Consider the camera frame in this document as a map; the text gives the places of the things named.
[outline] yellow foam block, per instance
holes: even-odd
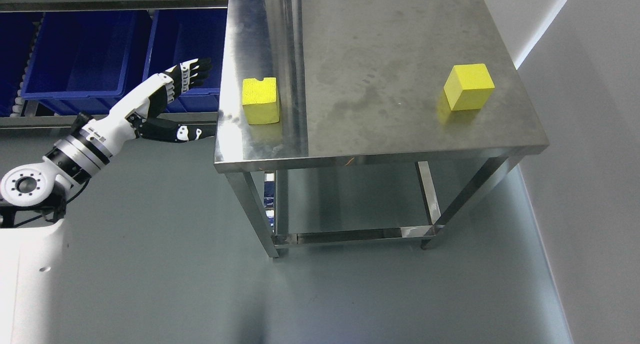
[[[242,109],[250,125],[269,125],[280,121],[280,98],[276,78],[242,80]]]
[[[444,93],[451,110],[482,109],[495,88],[485,64],[454,65]]]

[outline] robotic arm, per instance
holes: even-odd
[[[23,210],[52,214],[48,221],[57,222],[71,189],[107,166],[126,141],[142,137],[183,143],[214,136],[212,129],[157,118],[178,96],[201,86],[210,69],[210,59],[185,61],[150,76],[103,119],[78,114],[71,134],[55,142],[43,162],[11,169],[0,181],[2,228],[13,228],[16,212]]]
[[[0,343],[54,342],[55,291],[64,246],[67,203],[107,166],[126,141],[183,143],[214,129],[157,118],[167,105],[208,77],[210,59],[185,61],[156,73],[118,101],[100,120],[80,113],[71,134],[55,142],[42,162],[13,168],[0,180]],[[73,198],[71,190],[82,186]],[[16,228],[16,212],[39,212],[46,227]]]

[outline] metal tabletop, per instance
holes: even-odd
[[[456,64],[496,89],[451,112]],[[281,121],[248,125],[244,78],[278,78]],[[538,154],[549,145],[484,0],[229,0],[220,173]]]

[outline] black cable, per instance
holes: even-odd
[[[80,194],[82,194],[82,192],[84,192],[84,191],[85,191],[85,189],[87,189],[87,185],[89,185],[89,180],[87,180],[87,181],[84,183],[84,185],[82,185],[82,187],[80,188],[80,190],[78,190],[78,192],[77,192],[77,193],[75,193],[73,196],[71,196],[71,198],[69,198],[69,200],[67,200],[67,201],[66,201],[66,203],[67,203],[67,204],[69,204],[69,203],[73,202],[75,198],[78,198],[78,196],[79,196]],[[14,228],[18,228],[19,226],[23,226],[23,225],[25,225],[25,224],[31,223],[32,221],[36,221],[36,220],[38,220],[38,219],[40,219],[40,218],[42,218],[42,214],[40,214],[40,215],[36,215],[36,216],[34,216],[34,217],[32,217],[32,218],[29,218],[29,219],[26,219],[25,221],[21,221],[20,223],[15,224],[13,227],[14,227]]]

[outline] blue storage crate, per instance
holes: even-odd
[[[23,98],[66,116],[108,113],[142,81],[150,31],[144,10],[46,13]]]
[[[203,86],[179,96],[168,112],[215,112],[220,97],[226,9],[158,10],[146,52],[144,78],[194,58],[211,58],[213,68]]]
[[[0,117],[11,114],[25,73],[35,32],[33,15],[0,13]]]

